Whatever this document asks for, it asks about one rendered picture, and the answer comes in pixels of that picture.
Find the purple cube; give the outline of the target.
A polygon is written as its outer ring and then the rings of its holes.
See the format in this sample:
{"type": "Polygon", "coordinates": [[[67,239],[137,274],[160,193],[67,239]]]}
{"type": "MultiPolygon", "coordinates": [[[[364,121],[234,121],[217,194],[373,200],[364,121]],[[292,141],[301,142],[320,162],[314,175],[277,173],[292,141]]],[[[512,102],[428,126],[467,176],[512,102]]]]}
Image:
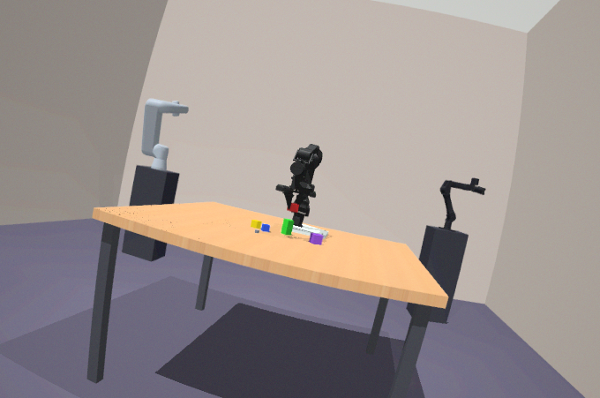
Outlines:
{"type": "Polygon", "coordinates": [[[320,234],[311,233],[309,242],[312,243],[312,244],[319,244],[319,245],[321,245],[322,242],[323,242],[323,237],[324,236],[321,236],[320,234]]]}

